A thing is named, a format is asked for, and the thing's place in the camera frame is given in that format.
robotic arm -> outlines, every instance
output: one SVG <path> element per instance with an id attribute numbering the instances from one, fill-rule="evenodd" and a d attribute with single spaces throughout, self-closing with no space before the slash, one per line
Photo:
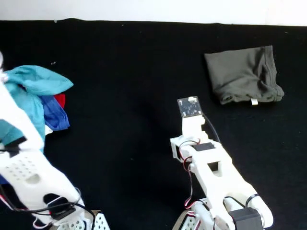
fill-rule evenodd
<path id="1" fill-rule="evenodd" d="M 221 143 L 208 138 L 197 97 L 178 100 L 182 135 L 171 138 L 173 158 L 189 162 L 205 195 L 191 207 L 204 230 L 263 230 L 273 224 L 270 209 L 232 164 Z"/>
<path id="2" fill-rule="evenodd" d="M 7 76 L 0 69 L 0 119 L 21 130 L 26 141 L 16 148 L 2 146 L 0 175 L 14 188 L 26 210 L 16 208 L 3 189 L 2 199 L 13 210 L 31 213 L 44 223 L 45 227 L 54 225 L 61 226 L 62 230 L 74 230 L 76 226 L 79 230 L 94 229 L 95 224 L 85 217 L 80 191 L 42 154 L 40 149 L 43 148 L 44 142 L 27 114 L 17 106 L 6 90 L 6 80 Z M 104 227 L 109 229 L 105 220 Z"/>

garment tag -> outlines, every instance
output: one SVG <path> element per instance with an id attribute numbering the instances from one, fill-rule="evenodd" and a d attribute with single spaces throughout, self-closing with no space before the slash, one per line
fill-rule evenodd
<path id="1" fill-rule="evenodd" d="M 258 100 L 257 99 L 254 99 L 254 98 L 251 98 L 251 104 L 252 105 L 258 105 Z"/>
<path id="2" fill-rule="evenodd" d="M 52 133 L 52 129 L 49 128 L 47 125 L 45 125 L 45 136 L 47 136 L 48 134 Z"/>

cloth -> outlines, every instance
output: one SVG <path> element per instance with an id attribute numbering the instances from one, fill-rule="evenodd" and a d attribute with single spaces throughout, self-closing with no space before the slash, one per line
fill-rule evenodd
<path id="1" fill-rule="evenodd" d="M 62 108 L 65 107 L 66 95 L 64 93 L 56 94 L 54 95 L 54 98 L 57 100 L 57 102 Z"/>
<path id="2" fill-rule="evenodd" d="M 276 84 L 273 47 L 263 46 L 204 54 L 213 93 L 221 104 L 280 101 L 284 92 Z"/>
<path id="3" fill-rule="evenodd" d="M 59 94 L 73 86 L 73 83 L 62 75 L 40 66 L 19 66 L 5 73 L 8 76 L 6 89 L 18 107 L 27 113 L 45 141 L 44 109 L 38 96 Z M 0 139 L 4 145 L 22 136 L 20 130 L 0 120 Z M 0 183 L 6 183 L 4 178 L 0 177 Z"/>
<path id="4" fill-rule="evenodd" d="M 43 103 L 45 124 L 53 131 L 69 128 L 68 117 L 53 95 L 40 96 Z"/>

electrical cable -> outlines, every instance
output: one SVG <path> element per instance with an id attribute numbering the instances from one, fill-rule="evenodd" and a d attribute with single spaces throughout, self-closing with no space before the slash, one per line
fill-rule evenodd
<path id="1" fill-rule="evenodd" d="M 46 207 L 46 208 L 42 208 L 42 209 L 37 209 L 37 210 L 25 210 L 25 209 L 20 209 L 17 208 L 11 201 L 10 199 L 7 197 L 6 193 L 4 192 L 4 189 L 2 187 L 2 185 L 0 184 L 0 193 L 2 194 L 4 200 L 11 206 L 11 208 L 16 211 L 16 212 L 25 212 L 25 213 L 31 213 L 31 214 L 38 214 L 38 215 L 44 215 L 44 216 L 50 216 L 50 214 L 41 214 L 38 212 L 43 212 L 43 211 L 47 211 L 47 210 L 51 210 L 54 209 L 56 207 L 62 207 L 62 206 L 66 206 L 66 205 L 77 205 L 77 203 L 79 202 L 79 200 L 81 199 L 81 191 L 79 188 L 75 187 L 75 189 L 78 191 L 79 195 L 79 199 L 76 202 L 67 202 L 67 203 L 63 203 L 63 204 L 58 204 L 58 205 L 54 205 L 51 207 Z"/>
<path id="2" fill-rule="evenodd" d="M 215 218 L 214 218 L 214 221 L 213 221 L 213 228 L 212 228 L 212 230 L 215 230 Z"/>
<path id="3" fill-rule="evenodd" d="M 4 198 L 4 200 L 11 206 L 11 208 L 14 210 L 14 211 L 17 211 L 17 212 L 25 212 L 25 213 L 31 213 L 31 214 L 38 214 L 38 215 L 46 215 L 46 216 L 49 216 L 50 214 L 41 214 L 41 213 L 38 213 L 38 212 L 43 212 L 43 211 L 47 211 L 47 210 L 51 210 L 51 209 L 54 209 L 56 207 L 62 207 L 62 206 L 66 206 L 66 205 L 70 205 L 71 207 L 73 206 L 78 206 L 78 207 L 81 207 L 82 209 L 84 209 L 85 211 L 89 212 L 92 216 L 93 216 L 93 223 L 92 223 L 92 230 L 94 230 L 94 225 L 95 225 L 95 214 L 89 210 L 88 208 L 86 208 L 85 206 L 83 205 L 80 205 L 78 204 L 79 200 L 81 199 L 81 191 L 79 188 L 75 187 L 76 190 L 78 191 L 78 193 L 80 194 L 79 196 L 79 199 L 76 201 L 76 202 L 67 202 L 67 203 L 63 203 L 63 204 L 59 204 L 59 205 L 54 205 L 54 206 L 51 206 L 51 207 L 47 207 L 47 208 L 42 208 L 42 209 L 37 209 L 37 210 L 24 210 L 24 209 L 19 209 L 19 208 L 16 208 L 16 206 L 10 201 L 10 199 L 6 196 L 5 192 L 4 192 L 4 189 L 2 187 L 2 185 L 0 184 L 0 192 Z"/>
<path id="4" fill-rule="evenodd" d="M 183 141 L 179 146 L 178 146 L 178 151 L 179 151 L 179 153 L 180 153 L 180 157 L 184 160 L 184 158 L 183 158 L 183 156 L 182 156 L 182 153 L 181 153 L 181 150 L 180 150 L 180 148 L 181 148 L 181 146 L 183 145 L 183 144 L 185 144 L 185 143 L 187 143 L 187 142 L 194 142 L 195 144 L 199 144 L 200 143 L 200 141 L 201 141 L 201 139 L 199 139 L 199 141 L 197 142 L 197 141 L 194 141 L 194 140 L 186 140 L 186 141 Z"/>
<path id="5" fill-rule="evenodd" d="M 198 221 L 197 221 L 197 223 L 196 223 L 196 225 L 195 225 L 194 230 L 198 230 L 198 229 L 200 228 L 200 225 L 201 225 L 201 220 L 198 219 Z"/>
<path id="6" fill-rule="evenodd" d="M 208 125 L 209 125 L 211 131 L 213 132 L 213 135 L 214 135 L 214 137 L 215 137 L 215 140 L 216 140 L 217 142 L 221 143 L 220 137 L 219 137 L 219 135 L 217 134 L 217 132 L 216 132 L 216 130 L 215 130 L 213 124 L 212 124 L 211 121 L 209 120 L 209 118 L 208 118 L 204 113 L 203 113 L 202 115 L 203 115 L 203 117 L 205 118 L 205 120 L 208 122 Z"/>
<path id="7" fill-rule="evenodd" d="M 78 206 L 80 208 L 83 208 L 85 211 L 87 211 L 88 213 L 90 213 L 92 216 L 93 216 L 93 223 L 92 223 L 92 228 L 91 230 L 94 230 L 95 228 L 95 220 L 96 220 L 96 216 L 94 214 L 94 212 L 92 212 L 90 209 L 86 208 L 85 206 L 83 205 L 80 205 L 80 204 L 75 204 L 75 206 Z"/>
<path id="8" fill-rule="evenodd" d="M 236 201 L 239 205 L 241 205 L 242 207 L 245 207 L 240 201 L 238 201 L 237 199 L 235 199 L 234 197 L 232 197 L 232 196 L 225 196 L 225 199 L 226 198 L 231 198 L 231 199 L 233 199 L 234 201 Z"/>
<path id="9" fill-rule="evenodd" d="M 195 204 L 195 202 L 196 202 L 196 201 L 194 201 L 193 203 L 191 203 L 190 205 L 188 205 L 188 203 L 191 201 L 192 195 L 193 195 L 193 184 L 192 184 L 192 175 L 191 175 L 191 168 L 190 168 L 190 165 L 189 165 L 188 173 L 189 173 L 189 179 L 190 179 L 190 196 L 189 196 L 188 199 L 186 199 L 185 202 L 184 202 L 184 208 L 185 208 L 185 209 L 191 208 L 191 207 Z"/>

pile of clothes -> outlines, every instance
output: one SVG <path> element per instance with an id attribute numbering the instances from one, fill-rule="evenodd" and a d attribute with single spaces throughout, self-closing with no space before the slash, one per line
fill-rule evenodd
<path id="1" fill-rule="evenodd" d="M 69 79 L 40 66 L 19 66 L 5 73 L 5 87 L 18 107 L 27 113 L 43 141 L 47 134 L 70 126 L 63 93 L 73 86 Z M 0 140 L 4 146 L 23 138 L 20 130 L 0 120 Z M 0 184 L 7 183 L 0 176 Z"/>

